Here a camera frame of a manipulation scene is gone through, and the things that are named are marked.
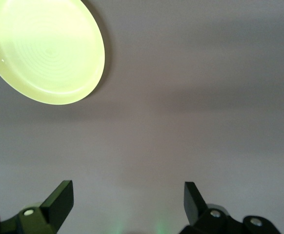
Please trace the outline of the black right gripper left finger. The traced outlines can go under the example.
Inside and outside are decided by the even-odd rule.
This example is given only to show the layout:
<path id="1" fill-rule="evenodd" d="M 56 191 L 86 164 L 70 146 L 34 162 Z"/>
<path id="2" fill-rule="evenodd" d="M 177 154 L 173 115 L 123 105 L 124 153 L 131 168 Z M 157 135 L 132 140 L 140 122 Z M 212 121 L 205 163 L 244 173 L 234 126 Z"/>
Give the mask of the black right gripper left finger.
<path id="1" fill-rule="evenodd" d="M 41 204 L 0 220 L 0 234 L 57 234 L 74 205 L 73 182 L 64 180 Z"/>

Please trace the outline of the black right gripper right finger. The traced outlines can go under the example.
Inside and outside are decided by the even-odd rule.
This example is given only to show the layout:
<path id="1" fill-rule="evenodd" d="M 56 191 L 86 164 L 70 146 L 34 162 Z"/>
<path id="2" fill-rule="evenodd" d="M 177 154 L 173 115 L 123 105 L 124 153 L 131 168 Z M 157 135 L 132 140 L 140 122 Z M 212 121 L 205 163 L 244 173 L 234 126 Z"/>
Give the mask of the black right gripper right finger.
<path id="1" fill-rule="evenodd" d="M 238 222 L 224 207 L 206 204 L 194 182 L 184 184 L 183 206 L 189 225 L 180 234 L 280 234 L 264 217 L 248 215 Z"/>

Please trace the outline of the yellow round plate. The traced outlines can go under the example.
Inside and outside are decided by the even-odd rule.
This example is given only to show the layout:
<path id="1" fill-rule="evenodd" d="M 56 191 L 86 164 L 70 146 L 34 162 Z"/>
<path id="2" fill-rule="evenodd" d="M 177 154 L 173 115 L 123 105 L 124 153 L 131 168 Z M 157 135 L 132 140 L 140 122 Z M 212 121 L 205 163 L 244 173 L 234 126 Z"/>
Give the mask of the yellow round plate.
<path id="1" fill-rule="evenodd" d="M 92 93 L 105 66 L 85 0 L 0 0 L 0 77 L 35 101 L 66 105 Z"/>

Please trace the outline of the brown table cover sheet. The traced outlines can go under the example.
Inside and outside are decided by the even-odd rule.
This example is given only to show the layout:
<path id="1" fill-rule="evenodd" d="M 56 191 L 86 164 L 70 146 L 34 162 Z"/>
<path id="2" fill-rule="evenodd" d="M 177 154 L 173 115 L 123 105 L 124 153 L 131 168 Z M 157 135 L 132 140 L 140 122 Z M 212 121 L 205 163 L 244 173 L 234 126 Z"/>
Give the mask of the brown table cover sheet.
<path id="1" fill-rule="evenodd" d="M 177 234 L 186 181 L 284 234 L 284 0 L 85 0 L 105 44 L 87 98 L 46 105 L 0 77 L 0 217 L 63 181 L 59 234 Z"/>

